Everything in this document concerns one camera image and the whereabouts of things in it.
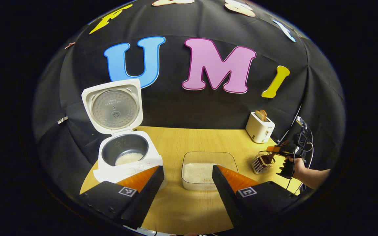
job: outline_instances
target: letter m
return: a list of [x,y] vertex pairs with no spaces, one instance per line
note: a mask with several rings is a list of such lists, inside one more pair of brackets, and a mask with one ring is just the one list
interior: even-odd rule
[[209,39],[192,38],[185,41],[191,49],[189,77],[182,83],[187,90],[202,90],[206,83],[202,81],[202,72],[205,69],[210,85],[217,89],[230,73],[228,82],[222,87],[230,93],[247,92],[247,76],[250,64],[256,57],[256,52],[246,47],[236,47],[225,60]]

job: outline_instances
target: wire basket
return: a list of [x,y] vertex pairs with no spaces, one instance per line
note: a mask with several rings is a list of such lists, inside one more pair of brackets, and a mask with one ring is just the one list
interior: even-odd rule
[[272,166],[272,164],[275,163],[275,159],[273,158],[273,155],[261,155],[261,152],[266,151],[260,151],[258,152],[258,155],[253,159],[252,161],[252,168],[253,172],[255,174],[263,173],[269,169],[269,167]]

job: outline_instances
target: black fabric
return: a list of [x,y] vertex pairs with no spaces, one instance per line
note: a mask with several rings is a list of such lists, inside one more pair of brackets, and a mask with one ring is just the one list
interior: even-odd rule
[[[276,124],[271,136],[276,141],[290,129],[301,105],[299,115],[314,135],[311,167],[332,166],[344,137],[345,102],[335,71],[313,42],[300,38],[302,33],[297,29],[291,34],[296,39],[292,42],[272,18],[287,27],[289,23],[259,6],[252,6],[257,16],[251,18],[229,11],[224,0],[197,0],[161,7],[151,6],[152,3],[132,2],[132,7],[91,35],[89,32],[102,16],[83,27],[65,46],[70,42],[76,44],[69,49],[61,48],[42,74],[34,99],[33,127],[43,165],[62,189],[78,195],[82,181],[97,160],[101,141],[108,137],[92,126],[81,100],[85,88],[110,82],[104,51],[129,43],[127,73],[138,76],[144,71],[144,60],[143,49],[137,42],[149,36],[163,36],[166,42],[159,49],[157,80],[141,90],[144,114],[141,125],[244,129],[249,113],[264,109]],[[211,39],[223,59],[237,46],[257,53],[249,70],[247,93],[224,91],[222,85],[228,77],[213,90],[205,72],[205,89],[188,91],[182,87],[190,66],[190,49],[184,41],[193,37]],[[290,75],[273,99],[261,97],[279,65],[287,67]],[[64,116],[69,119],[59,126],[56,122]]]

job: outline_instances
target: table surface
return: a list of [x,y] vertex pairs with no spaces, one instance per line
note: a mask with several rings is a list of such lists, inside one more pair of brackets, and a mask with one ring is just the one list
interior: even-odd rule
[[[142,224],[142,228],[163,233],[198,234],[215,233],[233,228],[218,191],[189,191],[183,188],[181,171],[183,157],[189,151],[217,151],[233,155],[239,173],[259,183],[273,181],[286,188],[288,179],[279,173],[284,157],[275,155],[275,164],[266,172],[255,174],[251,166],[258,151],[276,145],[253,142],[246,130],[187,129],[163,127],[137,127],[150,136],[162,156],[167,185],[158,191]],[[85,178],[80,194],[99,184],[93,175],[98,162]],[[291,179],[288,190],[294,193],[300,181]]]

